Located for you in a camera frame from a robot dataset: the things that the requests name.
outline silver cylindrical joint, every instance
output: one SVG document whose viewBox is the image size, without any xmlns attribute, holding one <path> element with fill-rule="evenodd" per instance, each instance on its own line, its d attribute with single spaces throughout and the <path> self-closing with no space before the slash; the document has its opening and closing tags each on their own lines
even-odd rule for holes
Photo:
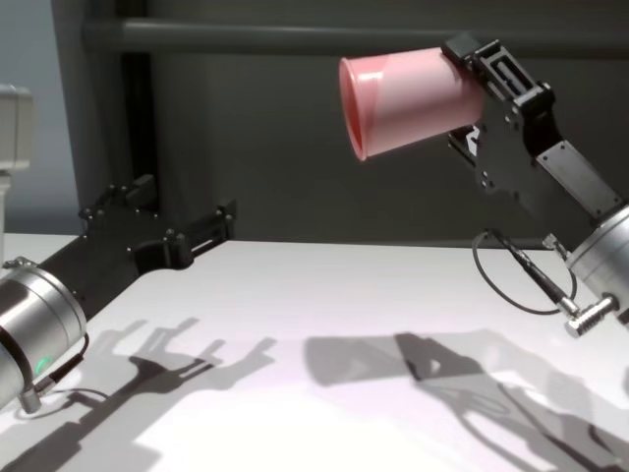
<svg viewBox="0 0 629 472">
<path fill-rule="evenodd" d="M 601 224 L 568 257 L 566 265 L 598 297 L 612 295 L 618 302 L 618 315 L 628 312 L 629 206 Z M 629 322 L 625 316 L 618 319 Z"/>
<path fill-rule="evenodd" d="M 25 266 L 0 280 L 0 327 L 22 350 L 28 362 L 23 367 L 37 379 L 85 335 L 86 316 L 56 277 Z M 20 364 L 11 352 L 0 345 L 0 408 L 22 393 L 28 400 Z"/>
<path fill-rule="evenodd" d="M 557 308 L 561 310 L 561 313 L 570 319 L 579 315 L 579 306 L 569 297 L 563 297 L 559 300 Z"/>
<path fill-rule="evenodd" d="M 566 330 L 572 337 L 581 337 L 600 323 L 605 315 L 616 310 L 617 307 L 616 300 L 607 296 L 586 308 L 577 317 L 569 320 L 565 325 Z"/>
</svg>

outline metal cylinder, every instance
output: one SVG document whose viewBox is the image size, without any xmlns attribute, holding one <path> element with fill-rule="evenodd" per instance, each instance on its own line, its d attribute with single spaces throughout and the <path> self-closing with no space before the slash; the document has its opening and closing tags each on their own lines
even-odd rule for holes
<svg viewBox="0 0 629 472">
<path fill-rule="evenodd" d="M 459 30 L 220 25 L 148 18 L 87 21 L 88 50 L 151 53 L 367 56 L 435 47 Z M 475 31 L 482 42 L 500 38 L 519 57 L 627 59 L 624 31 Z"/>
<path fill-rule="evenodd" d="M 27 387 L 25 371 L 40 377 L 84 336 L 86 317 L 59 280 L 27 266 L 0 280 L 0 328 L 11 339 L 0 345 L 2 408 Z"/>
<path fill-rule="evenodd" d="M 612 295 L 619 320 L 629 328 L 629 206 L 601 224 L 566 265 L 597 296 Z"/>
</svg>

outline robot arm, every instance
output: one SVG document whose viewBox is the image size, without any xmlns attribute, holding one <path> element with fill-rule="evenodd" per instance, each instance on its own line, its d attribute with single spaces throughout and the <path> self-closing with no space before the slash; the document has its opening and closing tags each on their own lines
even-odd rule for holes
<svg viewBox="0 0 629 472">
<path fill-rule="evenodd" d="M 468 34 L 441 48 L 341 61 L 348 133 L 361 160 L 448 133 L 488 193 L 502 191 L 600 299 L 581 309 L 499 236 L 578 337 L 615 312 L 629 326 L 629 206 L 559 133 L 554 93 L 500 44 Z"/>
<path fill-rule="evenodd" d="M 10 172 L 29 163 L 31 137 L 29 94 L 0 87 L 0 204 Z M 187 268 L 233 236 L 235 203 L 178 227 L 155 212 L 156 202 L 151 176 L 110 186 L 80 212 L 81 236 L 41 264 L 4 263 L 11 271 L 0 279 L 0 408 L 18 397 L 27 413 L 37 411 L 39 397 L 83 360 L 87 324 L 103 308 L 142 275 Z M 81 352 L 50 372 L 83 338 Z"/>
<path fill-rule="evenodd" d="M 607 313 L 627 313 L 629 207 L 560 135 L 550 86 L 534 81 L 499 41 L 482 45 L 461 34 L 441 50 L 488 97 L 481 120 L 450 132 L 449 145 L 488 194 L 507 192 L 543 225 L 568 268 L 600 300 L 579 309 L 521 251 L 503 245 L 569 318 L 572 335 L 584 334 Z M 625 317 L 619 319 L 626 325 Z"/>
</svg>

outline bolt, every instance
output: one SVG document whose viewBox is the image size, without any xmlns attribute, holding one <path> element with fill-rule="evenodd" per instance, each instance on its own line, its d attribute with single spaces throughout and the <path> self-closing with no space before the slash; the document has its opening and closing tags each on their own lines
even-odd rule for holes
<svg viewBox="0 0 629 472">
<path fill-rule="evenodd" d="M 594 326 L 598 325 L 605 315 L 618 309 L 618 302 L 611 296 L 606 296 L 585 309 L 581 315 L 574 317 L 565 324 L 568 334 L 572 337 L 581 337 Z"/>
</svg>

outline dark background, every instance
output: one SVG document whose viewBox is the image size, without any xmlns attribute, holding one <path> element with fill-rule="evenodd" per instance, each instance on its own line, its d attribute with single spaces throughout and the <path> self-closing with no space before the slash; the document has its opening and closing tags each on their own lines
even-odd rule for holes
<svg viewBox="0 0 629 472">
<path fill-rule="evenodd" d="M 69 2 L 61 0 L 58 5 L 64 3 Z M 608 0 L 153 0 L 149 14 L 224 25 L 561 31 L 578 37 L 597 31 L 627 35 L 629 5 Z M 88 58 L 111 60 L 105 55 Z M 240 239 L 458 244 L 487 225 L 519 238 L 543 236 L 534 221 L 506 198 L 483 195 L 443 137 L 367 164 L 359 162 L 345 133 L 338 60 L 153 54 L 156 158 L 161 197 L 170 217 L 190 220 L 221 200 L 236 198 Z M 536 79 L 555 89 L 556 116 L 564 136 L 627 195 L 627 62 L 604 55 L 522 62 Z M 72 115 L 73 99 L 66 99 Z M 74 115 L 86 125 L 80 110 Z M 124 167 L 122 154 L 109 154 L 118 168 Z M 93 172 L 80 149 L 75 162 L 81 168 L 80 199 L 85 200 L 89 190 L 81 191 L 81 182 L 85 186 L 94 180 Z"/>
</svg>

